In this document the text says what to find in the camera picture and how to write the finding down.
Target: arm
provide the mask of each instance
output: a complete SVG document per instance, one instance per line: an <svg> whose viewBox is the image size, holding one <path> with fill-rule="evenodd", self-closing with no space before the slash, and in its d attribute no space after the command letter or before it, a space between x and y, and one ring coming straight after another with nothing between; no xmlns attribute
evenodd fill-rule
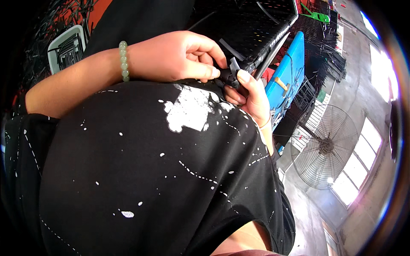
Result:
<svg viewBox="0 0 410 256"><path fill-rule="evenodd" d="M99 90L122 79L117 49L91 55L42 80L25 97L27 113L61 118Z"/></svg>
<svg viewBox="0 0 410 256"><path fill-rule="evenodd" d="M211 39L175 31L127 48L128 70L134 79L171 82L219 77L213 67L226 68L226 58ZM61 118L93 93L122 81L118 49L96 53L36 84L26 94L27 113Z"/></svg>
<svg viewBox="0 0 410 256"><path fill-rule="evenodd" d="M225 98L233 104L242 104L241 108L253 117L261 130L261 136L264 137L269 154L273 155L272 125L270 122L270 107L268 97L265 93L265 87L261 79L256 81L248 72L239 70L238 81L243 88L235 90L230 86L225 86Z"/></svg>

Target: blue table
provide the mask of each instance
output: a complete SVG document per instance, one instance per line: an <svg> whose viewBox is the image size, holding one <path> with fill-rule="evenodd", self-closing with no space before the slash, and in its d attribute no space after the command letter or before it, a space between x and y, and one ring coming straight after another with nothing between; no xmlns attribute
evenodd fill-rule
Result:
<svg viewBox="0 0 410 256"><path fill-rule="evenodd" d="M290 107L290 103L295 98L299 87L305 76L305 40L303 33L299 31L293 39L287 53L275 70L271 80L265 87L266 95L268 96L272 116L272 131L285 115L286 110ZM285 84L290 84L288 91L283 96L285 90L275 82L275 77Z"/></svg>

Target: black woven chair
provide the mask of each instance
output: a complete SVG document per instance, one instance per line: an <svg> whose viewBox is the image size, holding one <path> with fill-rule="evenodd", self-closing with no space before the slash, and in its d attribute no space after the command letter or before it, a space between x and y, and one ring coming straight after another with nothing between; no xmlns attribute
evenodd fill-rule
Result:
<svg viewBox="0 0 410 256"><path fill-rule="evenodd" d="M238 69L259 79L297 18L294 0L196 0L188 30L219 44L230 65L221 78L237 88Z"/></svg>

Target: fan grille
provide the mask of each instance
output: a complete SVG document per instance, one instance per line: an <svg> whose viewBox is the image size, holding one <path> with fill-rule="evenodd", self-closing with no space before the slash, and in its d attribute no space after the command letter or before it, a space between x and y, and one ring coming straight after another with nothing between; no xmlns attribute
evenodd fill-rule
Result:
<svg viewBox="0 0 410 256"><path fill-rule="evenodd" d="M338 178L358 141L346 112L333 105L317 105L306 123L298 121L292 136L292 161L309 186L327 190Z"/></svg>

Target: green plastic chair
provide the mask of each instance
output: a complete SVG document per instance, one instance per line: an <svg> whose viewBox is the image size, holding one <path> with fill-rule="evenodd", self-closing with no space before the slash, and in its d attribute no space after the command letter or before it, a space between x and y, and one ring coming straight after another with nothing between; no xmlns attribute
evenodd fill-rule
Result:
<svg viewBox="0 0 410 256"><path fill-rule="evenodd" d="M301 15L311 17L312 19L319 20L321 22L330 23L330 18L329 18L328 15L321 14L321 13L318 13L318 12L315 12L315 11L311 12L302 2L301 2L301 5L310 13L310 15L307 15L307 14L301 14Z"/></svg>

